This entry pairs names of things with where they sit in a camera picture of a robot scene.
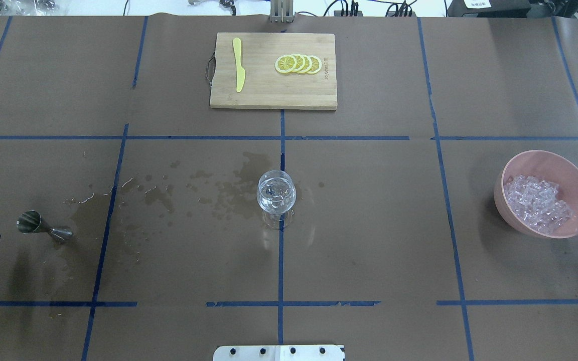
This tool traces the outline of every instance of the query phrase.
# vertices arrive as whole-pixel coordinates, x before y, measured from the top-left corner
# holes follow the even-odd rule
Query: yellow knife
[[[233,52],[236,55],[236,91],[241,92],[247,72],[242,67],[242,40],[240,38],[233,38]]]

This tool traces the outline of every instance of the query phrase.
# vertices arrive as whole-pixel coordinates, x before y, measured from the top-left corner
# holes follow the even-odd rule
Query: glass of water
[[[281,170],[262,174],[257,183],[257,203],[265,212],[264,219],[269,226],[279,224],[282,215],[296,203],[296,186],[291,176]]]

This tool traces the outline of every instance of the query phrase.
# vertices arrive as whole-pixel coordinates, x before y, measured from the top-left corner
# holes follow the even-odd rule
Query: bowl
[[[559,199],[563,199],[574,212],[551,235],[535,231],[516,217],[507,203],[504,185],[510,178],[518,174],[526,176],[542,176],[546,181],[559,185]],[[578,167],[568,159],[545,150],[528,150],[519,153],[505,165],[494,187],[494,201],[501,217],[517,231],[539,238],[569,238],[578,235]]]

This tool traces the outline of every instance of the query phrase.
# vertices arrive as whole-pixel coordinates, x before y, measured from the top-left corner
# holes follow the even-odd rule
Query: wooden cutting board
[[[233,38],[242,40],[242,66],[247,71],[236,92]],[[323,67],[314,75],[280,74],[280,55],[315,55]],[[333,34],[218,33],[211,108],[335,110],[338,107],[336,46]]]

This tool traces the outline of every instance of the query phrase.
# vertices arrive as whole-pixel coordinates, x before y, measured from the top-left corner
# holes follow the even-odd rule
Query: jigger
[[[66,226],[49,226],[37,211],[27,211],[20,215],[19,219],[17,219],[17,229],[21,233],[46,232],[60,244],[73,237],[73,231],[70,228]]]

